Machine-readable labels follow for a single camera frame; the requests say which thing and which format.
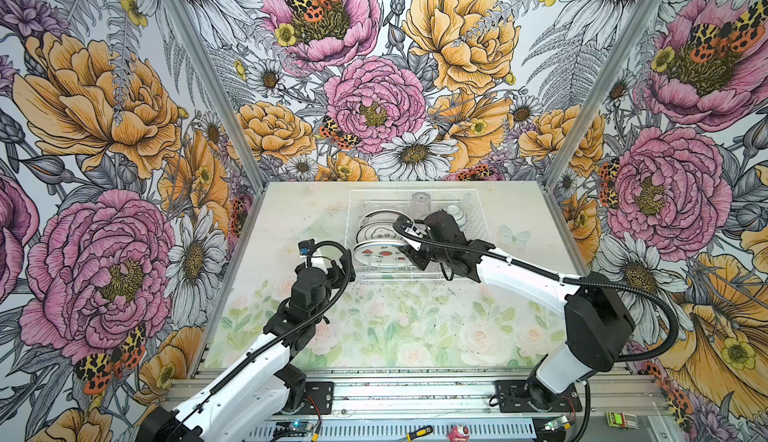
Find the watermelon pattern plate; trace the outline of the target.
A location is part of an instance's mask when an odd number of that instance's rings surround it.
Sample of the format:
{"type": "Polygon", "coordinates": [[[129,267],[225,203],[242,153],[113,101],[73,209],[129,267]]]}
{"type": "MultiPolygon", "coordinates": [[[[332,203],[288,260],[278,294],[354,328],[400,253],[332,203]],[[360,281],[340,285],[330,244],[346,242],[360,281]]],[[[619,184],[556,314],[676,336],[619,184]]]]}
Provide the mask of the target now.
{"type": "Polygon", "coordinates": [[[390,269],[407,267],[410,261],[401,250],[400,242],[366,241],[356,245],[352,251],[355,261],[365,267],[390,269]]]}

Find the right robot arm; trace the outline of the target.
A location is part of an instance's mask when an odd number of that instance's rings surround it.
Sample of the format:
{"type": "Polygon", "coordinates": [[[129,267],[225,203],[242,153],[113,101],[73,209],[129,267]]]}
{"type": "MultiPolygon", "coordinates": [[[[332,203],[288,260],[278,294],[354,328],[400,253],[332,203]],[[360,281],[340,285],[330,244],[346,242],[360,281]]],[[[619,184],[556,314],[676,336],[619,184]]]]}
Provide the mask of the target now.
{"type": "Polygon", "coordinates": [[[400,216],[402,252],[421,269],[435,262],[452,275],[500,287],[563,317],[565,341],[545,355],[512,398],[549,411],[571,386],[610,371],[635,329],[616,288],[602,276],[562,274],[526,262],[480,239],[469,239],[444,210],[424,220],[400,216]]]}

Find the white plate cloud emblem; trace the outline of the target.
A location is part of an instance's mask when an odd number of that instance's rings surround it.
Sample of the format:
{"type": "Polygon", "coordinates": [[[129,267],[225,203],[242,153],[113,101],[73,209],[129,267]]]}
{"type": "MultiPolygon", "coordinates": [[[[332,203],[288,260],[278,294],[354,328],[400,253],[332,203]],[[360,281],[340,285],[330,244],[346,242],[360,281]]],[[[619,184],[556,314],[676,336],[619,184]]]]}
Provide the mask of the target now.
{"type": "Polygon", "coordinates": [[[361,218],[359,228],[363,229],[370,225],[383,226],[386,230],[393,232],[393,224],[400,217],[409,218],[404,212],[395,209],[373,210],[361,218]]]}

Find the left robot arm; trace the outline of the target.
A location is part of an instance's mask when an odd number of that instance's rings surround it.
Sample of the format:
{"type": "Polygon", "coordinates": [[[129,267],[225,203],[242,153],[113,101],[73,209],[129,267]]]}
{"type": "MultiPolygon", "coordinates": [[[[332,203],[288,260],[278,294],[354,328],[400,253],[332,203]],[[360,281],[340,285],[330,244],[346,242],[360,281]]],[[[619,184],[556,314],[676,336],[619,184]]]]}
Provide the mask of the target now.
{"type": "Polygon", "coordinates": [[[242,441],[273,415],[302,403],[306,375],[291,361],[355,279],[351,251],[334,241],[306,241],[291,295],[246,353],[172,410],[157,408],[137,441],[242,441]]]}

